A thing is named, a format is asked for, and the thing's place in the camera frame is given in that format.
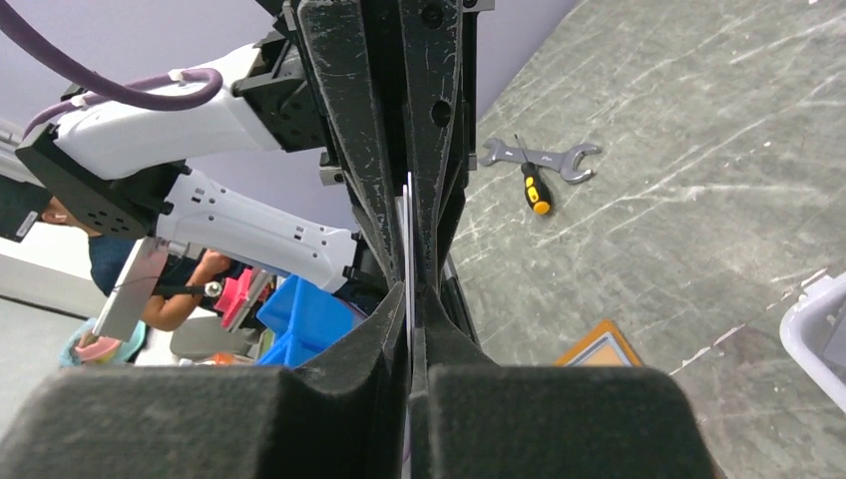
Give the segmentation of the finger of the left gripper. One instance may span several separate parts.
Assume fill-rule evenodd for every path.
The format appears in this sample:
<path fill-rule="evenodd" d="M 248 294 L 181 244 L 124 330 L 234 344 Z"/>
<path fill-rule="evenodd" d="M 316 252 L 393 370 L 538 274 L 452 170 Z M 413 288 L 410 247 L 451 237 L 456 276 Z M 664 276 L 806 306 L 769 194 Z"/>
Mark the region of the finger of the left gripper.
<path fill-rule="evenodd" d="M 392 285 L 402 279 L 402 241 L 361 3 L 301 1 L 295 12 L 348 185 L 360 202 L 356 218 Z"/>
<path fill-rule="evenodd" d="M 408 129 L 413 180 L 417 282 L 440 289 L 442 268 L 464 210 L 464 152 L 451 154 L 461 117 L 462 6 L 458 1 L 401 1 Z"/>

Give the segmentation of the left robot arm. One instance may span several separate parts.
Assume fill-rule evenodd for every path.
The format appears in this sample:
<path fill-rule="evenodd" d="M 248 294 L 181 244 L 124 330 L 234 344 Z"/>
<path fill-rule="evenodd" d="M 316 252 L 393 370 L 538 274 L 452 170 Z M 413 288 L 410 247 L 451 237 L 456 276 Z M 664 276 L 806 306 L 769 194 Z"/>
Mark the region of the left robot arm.
<path fill-rule="evenodd" d="M 261 41 L 140 86 L 77 68 L 9 6 L 2 30 L 75 83 L 16 157 L 86 226 L 203 245 L 336 292 L 428 293 L 475 150 L 478 14 L 490 1 L 265 1 Z M 358 233 L 301 220 L 190 160 L 323 149 Z"/>

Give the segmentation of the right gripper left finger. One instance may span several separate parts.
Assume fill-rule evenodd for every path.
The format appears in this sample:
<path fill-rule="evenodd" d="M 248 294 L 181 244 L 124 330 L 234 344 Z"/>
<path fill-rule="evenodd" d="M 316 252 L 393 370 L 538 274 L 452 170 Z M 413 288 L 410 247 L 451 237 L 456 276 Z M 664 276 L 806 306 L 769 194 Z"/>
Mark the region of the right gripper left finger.
<path fill-rule="evenodd" d="M 295 369 L 64 368 L 1 442 L 5 478 L 397 478 L 404 290 Z"/>

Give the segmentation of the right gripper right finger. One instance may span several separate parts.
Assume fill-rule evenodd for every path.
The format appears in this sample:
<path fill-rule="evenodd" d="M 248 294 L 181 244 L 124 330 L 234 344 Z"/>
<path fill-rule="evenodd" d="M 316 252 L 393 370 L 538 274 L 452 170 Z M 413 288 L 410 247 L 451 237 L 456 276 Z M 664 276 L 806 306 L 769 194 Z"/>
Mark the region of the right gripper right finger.
<path fill-rule="evenodd" d="M 649 367 L 502 366 L 409 293 L 414 478 L 713 478 L 691 405 Z"/>

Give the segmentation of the white plastic basket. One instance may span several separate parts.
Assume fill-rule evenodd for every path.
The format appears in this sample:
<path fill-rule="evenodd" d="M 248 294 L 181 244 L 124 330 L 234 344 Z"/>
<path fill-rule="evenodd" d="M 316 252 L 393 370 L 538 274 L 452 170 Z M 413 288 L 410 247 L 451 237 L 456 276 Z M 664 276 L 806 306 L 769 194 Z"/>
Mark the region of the white plastic basket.
<path fill-rule="evenodd" d="M 845 409 L 845 274 L 822 274 L 800 287 L 784 313 L 779 337 L 789 356 Z"/>

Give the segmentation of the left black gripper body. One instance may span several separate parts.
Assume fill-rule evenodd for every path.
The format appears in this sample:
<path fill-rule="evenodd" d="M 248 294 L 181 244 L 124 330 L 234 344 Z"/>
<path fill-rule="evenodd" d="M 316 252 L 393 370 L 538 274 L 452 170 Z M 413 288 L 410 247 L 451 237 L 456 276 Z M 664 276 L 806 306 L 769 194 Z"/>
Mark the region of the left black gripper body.
<path fill-rule="evenodd" d="M 345 160 L 333 140 L 323 100 L 316 86 L 312 65 L 305 50 L 295 8 L 301 1 L 266 1 L 264 10 L 273 18 L 273 32 L 258 43 L 258 56 L 247 74 L 235 81 L 233 93 L 245 99 L 267 129 L 288 152 L 317 147 L 327 149 L 341 169 L 353 202 L 360 202 L 348 185 Z M 401 39 L 401 1 L 359 1 L 365 25 L 367 55 L 377 99 L 377 112 L 386 137 L 389 185 L 394 200 L 406 174 L 411 172 L 406 137 L 408 133 L 407 88 L 404 49 Z M 451 146 L 451 154 L 464 152 L 466 186 L 475 153 L 477 21 L 481 12 L 491 11 L 491 1 L 458 1 L 462 6 L 462 67 L 459 97 L 463 128 Z"/>

